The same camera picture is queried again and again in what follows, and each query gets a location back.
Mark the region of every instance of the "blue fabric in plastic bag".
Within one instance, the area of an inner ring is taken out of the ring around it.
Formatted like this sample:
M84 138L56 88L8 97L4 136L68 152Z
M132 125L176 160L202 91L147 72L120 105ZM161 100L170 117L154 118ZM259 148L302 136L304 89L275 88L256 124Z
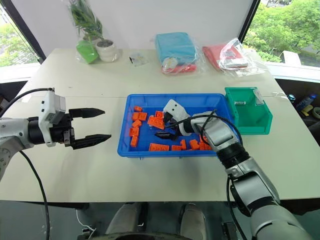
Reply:
M196 48L186 32L157 34L155 49L161 64L166 58L176 58L178 65L193 64L197 60Z

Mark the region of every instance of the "gray floor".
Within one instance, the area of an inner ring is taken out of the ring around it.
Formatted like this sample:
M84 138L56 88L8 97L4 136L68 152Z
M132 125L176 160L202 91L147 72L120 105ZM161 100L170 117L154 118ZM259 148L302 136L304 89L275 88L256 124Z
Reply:
M177 232L177 219L183 202L152 202L149 205L148 232ZM122 203L92 203L85 211L79 212L84 224L97 228L104 233L112 217ZM206 216L208 236L211 240L223 239L221 221L231 221L229 210L224 202L196 202ZM51 239L76 240L82 233L76 210L71 208L50 207ZM249 218L235 212L248 239L250 235ZM314 237L320 236L320 210L297 216L305 229ZM0 201L0 240L43 240L45 238L44 207L38 204Z

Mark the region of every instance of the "plastic bag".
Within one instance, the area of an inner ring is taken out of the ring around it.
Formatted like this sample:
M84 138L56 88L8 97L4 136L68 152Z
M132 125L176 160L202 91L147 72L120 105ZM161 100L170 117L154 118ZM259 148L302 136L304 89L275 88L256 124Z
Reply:
M164 74L192 73L203 69L204 57L185 32L157 34L155 49Z
M78 42L76 59L82 63L112 63L119 57L115 43L103 37L103 25L87 0L62 0L69 8Z
M217 70L228 75L243 77L267 71L267 67L255 59L252 51L245 49L237 38L227 44L204 46L202 51Z

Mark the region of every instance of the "water bottle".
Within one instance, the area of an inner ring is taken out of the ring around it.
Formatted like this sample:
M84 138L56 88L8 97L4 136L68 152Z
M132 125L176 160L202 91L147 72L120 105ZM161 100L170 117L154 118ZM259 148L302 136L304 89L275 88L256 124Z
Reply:
M296 106L295 109L298 111L298 113L304 109L306 106L311 104L315 98L317 97L316 94L311 94L310 96L306 96L301 102L299 102Z

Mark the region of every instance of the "green plastic bin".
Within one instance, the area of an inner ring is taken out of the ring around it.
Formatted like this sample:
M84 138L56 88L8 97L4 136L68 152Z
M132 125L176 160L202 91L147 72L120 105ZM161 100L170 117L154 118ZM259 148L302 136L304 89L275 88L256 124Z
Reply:
M257 104L256 87L226 87L225 97L241 134L269 134L272 114L264 100Z

